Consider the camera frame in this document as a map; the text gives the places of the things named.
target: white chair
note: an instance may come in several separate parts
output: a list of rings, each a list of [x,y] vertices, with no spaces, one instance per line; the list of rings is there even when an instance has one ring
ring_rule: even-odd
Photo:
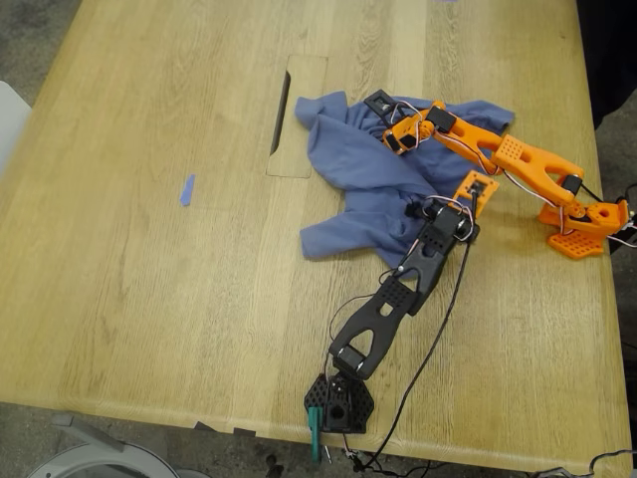
[[[9,85],[0,82],[0,173],[30,112],[29,105]]]

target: white wire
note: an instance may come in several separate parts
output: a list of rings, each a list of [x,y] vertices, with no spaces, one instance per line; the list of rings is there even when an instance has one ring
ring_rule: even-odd
[[[416,114],[419,117],[419,120],[416,122],[416,149],[418,148],[418,144],[420,143],[420,127],[418,127],[420,125],[420,122],[422,121],[422,114],[418,111],[418,109],[416,107],[414,107],[412,104],[410,104],[409,102],[405,102],[404,100],[399,100],[398,102],[396,102],[396,106],[394,107],[394,111],[391,112],[391,118],[389,119],[389,122],[391,122],[392,124],[394,123],[394,115],[396,114],[396,110],[398,110],[398,105],[399,104],[403,104],[405,105],[407,108],[410,108],[411,110],[413,110],[414,112],[416,112]]]
[[[518,183],[508,172],[503,171],[503,173],[505,174],[505,176],[513,183],[515,184],[517,187],[519,187],[520,189],[523,189],[524,191],[526,191],[528,194],[530,194],[531,196],[535,196],[538,199],[541,199],[542,201],[544,201],[546,204],[548,204],[551,207],[557,207],[555,204],[553,204],[551,201],[549,201],[548,199],[546,199],[543,196],[540,196],[539,194],[537,194],[536,192],[533,192],[529,189],[526,189],[524,186],[522,186],[520,183]]]
[[[460,209],[462,209],[469,216],[469,222],[471,223],[471,229],[469,230],[469,232],[467,233],[467,235],[465,237],[463,237],[462,239],[459,239],[459,240],[460,240],[460,242],[465,242],[467,239],[469,239],[471,237],[471,235],[474,233],[474,214],[471,211],[470,207],[465,206],[462,202],[460,202],[460,201],[458,201],[456,199],[452,199],[451,197],[447,197],[447,196],[439,196],[438,194],[432,194],[430,196],[425,197],[425,201],[427,199],[442,199],[444,201],[453,202],[458,207],[460,207]]]
[[[622,241],[621,239],[617,238],[617,237],[613,237],[613,236],[606,236],[608,239],[610,239],[611,241],[617,241],[622,243],[624,246],[628,246],[632,249],[637,249],[637,244],[629,244],[626,241]]]
[[[482,157],[478,154],[477,151],[474,151],[468,144],[464,144],[463,142],[455,139],[452,136],[449,136],[448,134],[445,134],[444,132],[440,132],[438,130],[436,130],[436,132],[438,134],[440,134],[443,137],[446,137],[447,139],[449,139],[452,142],[455,142],[456,144],[460,144],[461,146],[465,147],[466,149],[468,149],[470,152],[472,152],[476,158],[478,159],[478,162],[480,163],[480,167],[482,167],[482,170],[485,171],[485,174],[487,174],[488,176],[495,176],[496,174],[498,174],[502,169],[499,166],[496,166],[496,170],[494,172],[490,172],[486,167],[485,164],[482,161]]]

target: electrical wire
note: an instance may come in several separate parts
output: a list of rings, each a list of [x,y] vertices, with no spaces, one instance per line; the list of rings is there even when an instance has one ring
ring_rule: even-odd
[[[383,273],[382,273],[382,274],[378,277],[378,280],[380,281],[380,278],[381,278],[384,274],[386,274],[387,272],[388,272],[388,271],[383,272]],[[329,320],[329,327],[328,327],[328,331],[329,331],[329,338],[330,338],[330,339],[332,339],[332,340],[334,340],[334,335],[333,335],[333,333],[331,332],[331,326],[333,325],[333,323],[334,323],[334,319],[336,319],[336,316],[338,315],[338,313],[339,313],[340,311],[342,311],[342,309],[343,309],[343,308],[344,308],[347,304],[349,304],[349,303],[351,303],[351,302],[353,302],[353,301],[356,301],[356,300],[358,300],[358,299],[368,299],[368,298],[372,297],[374,294],[375,294],[375,293],[365,294],[364,296],[354,296],[354,297],[352,297],[351,299],[348,299],[347,301],[343,302],[343,303],[340,305],[340,307],[339,307],[338,309],[336,309],[336,312],[334,312],[333,316],[331,316],[331,319]]]
[[[431,194],[429,196],[425,197],[425,201],[427,199],[441,199],[443,201],[449,201],[449,202],[453,202],[454,204],[456,204],[458,207],[460,207],[468,216],[469,216],[469,222],[471,223],[471,229],[469,230],[469,232],[467,233],[467,235],[465,237],[463,237],[462,239],[458,238],[458,240],[460,242],[465,242],[467,239],[469,239],[471,237],[471,235],[474,233],[474,224],[475,224],[475,220],[474,220],[474,212],[467,206],[465,206],[462,202],[456,200],[456,199],[452,199],[451,197],[447,197],[447,196],[440,196],[438,194]],[[411,249],[409,250],[409,252],[411,252],[411,250],[416,247],[417,242],[414,242],[414,244],[411,246]]]
[[[473,200],[472,200],[472,212],[476,211],[477,200],[478,200],[478,196],[474,193]],[[409,392],[415,385],[416,381],[418,380],[418,377],[420,376],[420,373],[422,373],[422,370],[425,368],[425,366],[429,362],[429,359],[431,358],[434,351],[436,350],[436,346],[438,345],[438,342],[440,341],[440,338],[442,337],[442,333],[445,331],[445,328],[447,327],[447,323],[449,322],[449,318],[454,309],[454,305],[456,304],[456,298],[458,297],[458,291],[460,290],[460,283],[462,282],[462,277],[465,272],[465,266],[467,265],[467,258],[469,257],[470,248],[471,248],[471,243],[468,242],[467,245],[465,246],[465,253],[462,257],[460,270],[458,271],[456,285],[454,286],[454,291],[451,295],[451,300],[449,301],[449,306],[447,307],[447,312],[445,313],[445,317],[442,321],[442,324],[440,325],[440,329],[438,329],[438,334],[436,334],[434,342],[431,344],[431,347],[429,348],[429,352],[427,352],[427,355],[420,363],[420,366],[416,370],[416,373],[414,374],[413,378],[411,379],[411,381],[407,385],[407,388],[402,394],[400,405],[398,406],[398,410],[396,411],[396,415],[394,416],[393,422],[391,423],[391,427],[389,428],[389,431],[387,432],[385,439],[382,441],[378,449],[374,452],[374,455],[372,456],[372,458],[363,466],[363,470],[371,469],[371,466],[370,466],[371,463],[378,458],[378,455],[382,453],[382,450],[385,448],[385,446],[389,442],[391,435],[393,434],[394,430],[396,429],[396,426],[398,425],[398,420],[405,406],[405,403],[407,402],[407,397],[409,396]]]
[[[549,476],[565,476],[567,478],[591,478],[595,474],[595,463],[597,463],[598,460],[601,460],[602,458],[611,457],[611,456],[623,455],[625,453],[630,453],[631,455],[635,455],[637,454],[637,450],[623,449],[623,450],[610,451],[608,453],[600,453],[599,455],[595,456],[592,460],[590,460],[590,464],[588,465],[588,473],[584,475],[573,475],[572,473],[569,473],[564,468],[558,467],[558,468],[550,468],[549,470],[536,471],[531,474],[531,477],[546,478]]]
[[[628,347],[629,349],[633,349],[633,350],[637,351],[637,346],[633,346],[633,345],[632,345],[632,344],[630,344],[629,342],[621,341],[621,345],[622,345],[622,346],[626,346],[626,347]]]
[[[611,241],[615,241],[615,242],[619,242],[620,244],[623,244],[626,247],[630,247],[631,249],[637,249],[637,244],[630,244],[626,241],[622,241],[621,239],[619,239],[618,237],[614,237],[614,236],[606,236],[607,239],[610,239]]]
[[[542,201],[544,201],[546,204],[548,204],[551,207],[557,207],[555,204],[552,203],[552,201],[549,201],[548,199],[546,199],[543,196],[540,196],[539,194],[537,194],[536,192],[531,191],[530,189],[526,189],[524,186],[522,186],[519,182],[517,182],[513,176],[511,176],[507,171],[503,171],[503,173],[505,174],[505,176],[509,179],[510,182],[512,182],[513,184],[515,184],[517,187],[519,187],[520,189],[523,189],[524,191],[526,191],[528,194],[530,194],[531,196],[535,196],[538,199],[541,199]]]
[[[597,202],[604,202],[603,199],[601,199],[597,194],[595,194],[593,191],[591,191],[590,189],[588,189],[586,187],[586,184],[584,184],[583,182],[581,183],[581,187],[584,191],[586,191],[588,193],[588,195],[590,197],[592,197],[593,199],[595,199]]]
[[[628,191],[630,191],[633,187],[637,187],[637,182],[633,182],[632,184],[630,184],[624,191],[624,197],[626,198],[626,202],[630,202],[630,199],[628,198]]]
[[[478,162],[480,163],[480,167],[482,167],[482,170],[485,171],[485,174],[487,174],[488,176],[494,176],[496,174],[499,174],[502,169],[499,166],[496,166],[496,170],[495,171],[489,171],[488,169],[485,168],[485,164],[482,161],[482,154],[478,153],[477,151],[475,151],[472,147],[470,147],[468,144],[461,142],[458,139],[455,139],[452,136],[449,136],[448,134],[445,134],[444,132],[440,132],[438,129],[434,129],[434,136],[438,134],[442,137],[445,137],[447,139],[449,139],[452,142],[455,142],[456,144],[459,144],[460,146],[464,147],[465,149],[467,149],[468,151],[470,151],[471,153],[473,153],[476,156],[476,159],[478,160]]]

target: black cable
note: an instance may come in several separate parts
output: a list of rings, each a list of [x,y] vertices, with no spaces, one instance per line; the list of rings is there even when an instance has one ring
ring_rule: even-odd
[[[375,292],[372,293],[372,294],[365,294],[364,296],[354,296],[351,299],[348,299],[347,301],[343,302],[342,305],[338,309],[336,309],[336,312],[334,312],[334,315],[331,316],[331,320],[329,321],[329,329],[328,329],[329,330],[329,338],[334,340],[334,335],[331,332],[331,326],[333,325],[334,319],[336,319],[336,316],[338,315],[338,313],[340,311],[342,311],[343,307],[345,307],[347,304],[349,304],[350,302],[355,301],[357,299],[368,299],[368,298],[372,297],[374,294],[375,294]]]
[[[628,342],[621,341],[621,345],[637,351],[637,346],[633,346],[632,344],[629,344]]]
[[[553,474],[549,475],[549,473],[560,473],[561,476],[567,476],[570,478],[592,478],[592,476],[595,474],[595,463],[597,463],[597,460],[601,460],[602,458],[607,458],[609,456],[623,455],[624,453],[630,453],[631,455],[635,455],[637,454],[637,450],[623,449],[623,450],[617,450],[617,451],[610,451],[608,453],[601,453],[595,456],[592,460],[590,460],[590,464],[588,465],[588,473],[585,475],[573,475],[572,473],[569,473],[564,468],[558,467],[558,468],[551,468],[549,470],[535,471],[534,473],[531,474],[531,476],[557,476]]]
[[[475,211],[476,211],[477,202],[478,202],[478,196],[477,196],[477,194],[474,193],[473,194],[473,199],[472,199],[472,204],[471,204],[472,214],[474,215],[474,217],[476,216]],[[418,367],[418,369],[416,370],[416,373],[414,374],[413,378],[409,382],[409,385],[407,385],[407,389],[405,390],[405,392],[402,395],[402,399],[400,400],[400,405],[398,405],[398,410],[396,411],[396,416],[394,417],[394,421],[391,423],[391,427],[389,428],[389,432],[385,436],[385,439],[382,441],[382,443],[380,444],[378,449],[375,451],[373,457],[363,466],[363,470],[371,468],[371,466],[370,466],[371,463],[375,459],[378,458],[378,455],[382,452],[382,450],[387,445],[387,442],[389,441],[389,438],[391,438],[391,435],[393,434],[394,430],[396,429],[396,425],[398,424],[398,419],[400,418],[400,414],[402,413],[402,409],[404,408],[405,403],[407,402],[407,397],[409,396],[409,392],[411,391],[411,389],[413,388],[414,384],[418,380],[418,377],[420,376],[420,373],[422,373],[422,370],[425,368],[425,366],[429,362],[429,359],[431,358],[431,355],[436,350],[436,346],[438,345],[438,342],[440,341],[440,338],[442,337],[442,333],[445,331],[445,328],[447,327],[447,323],[449,322],[449,317],[451,316],[451,312],[453,311],[454,305],[456,304],[456,298],[458,297],[458,291],[460,290],[460,283],[462,281],[462,276],[463,276],[463,274],[465,272],[465,266],[467,264],[467,257],[469,256],[469,249],[470,248],[471,248],[471,242],[467,242],[467,246],[465,247],[465,254],[462,257],[462,263],[460,264],[460,271],[458,272],[458,278],[456,279],[456,285],[454,286],[454,292],[451,295],[451,301],[449,301],[449,306],[447,307],[447,312],[445,313],[445,318],[443,319],[442,324],[440,325],[440,329],[438,329],[438,334],[436,334],[436,338],[434,339],[434,342],[432,343],[431,347],[429,348],[429,352],[427,352],[427,355],[425,356],[425,359],[422,360],[422,363],[420,363],[420,366]]]
[[[581,187],[584,189],[584,191],[586,191],[588,193],[588,195],[590,197],[592,197],[593,199],[595,199],[597,202],[604,202],[603,199],[601,199],[597,194],[595,194],[593,191],[591,191],[590,189],[588,189],[586,187],[586,184],[584,184],[583,182],[581,183]]]
[[[395,271],[395,269],[387,269],[386,271],[381,272],[381,273],[380,273],[380,275],[378,276],[378,284],[382,285],[381,280],[382,280],[383,276],[384,276],[384,275],[386,275],[386,274],[388,274],[388,273],[390,273],[390,272],[393,272],[393,271]],[[342,303],[342,304],[340,305],[340,307],[339,307],[338,309],[336,309],[336,312],[334,312],[334,315],[333,315],[333,316],[331,316],[331,319],[329,320],[329,328],[328,328],[329,338],[330,338],[330,339],[332,339],[332,340],[334,340],[334,335],[333,335],[333,333],[331,332],[331,326],[333,325],[333,323],[334,323],[334,319],[336,319],[336,316],[338,315],[338,313],[339,313],[340,311],[342,311],[343,307],[345,307],[347,304],[349,304],[349,303],[350,303],[350,302],[352,302],[352,301],[355,301],[355,300],[357,300],[357,299],[367,299],[367,298],[369,298],[369,297],[372,297],[374,294],[375,294],[375,292],[374,292],[374,293],[371,293],[371,294],[365,294],[364,296],[354,296],[354,297],[352,297],[351,299],[348,299],[347,301],[345,301],[344,303]]]
[[[626,198],[626,202],[630,202],[630,200],[628,199],[628,191],[631,190],[633,187],[637,187],[637,182],[633,182],[632,184],[630,184],[624,191],[624,197]]]
[[[597,462],[597,460],[606,458],[608,456],[623,455],[624,453],[630,453],[631,455],[634,455],[634,454],[637,454],[637,450],[624,449],[624,450],[611,451],[608,453],[601,453],[600,455],[597,455],[592,460],[590,460],[590,465],[588,465],[588,472],[591,475],[595,473],[595,463]]]
[[[427,468],[425,468],[425,471],[422,473],[422,475],[420,475],[420,478],[425,478],[425,475],[429,473],[429,470],[431,470],[431,466],[429,465],[431,465],[431,461],[427,463]]]

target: wooden table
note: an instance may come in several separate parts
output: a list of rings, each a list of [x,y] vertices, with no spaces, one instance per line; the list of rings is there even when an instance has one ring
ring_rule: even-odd
[[[0,182],[0,400],[309,441],[327,321],[384,266],[302,257],[299,230],[342,194],[291,114],[270,156],[286,68],[288,112],[334,90],[491,101],[600,189],[572,1],[85,0]],[[538,201],[501,183],[386,451],[583,473],[630,444],[610,261],[550,249]],[[387,432],[461,249],[368,382],[352,446]]]

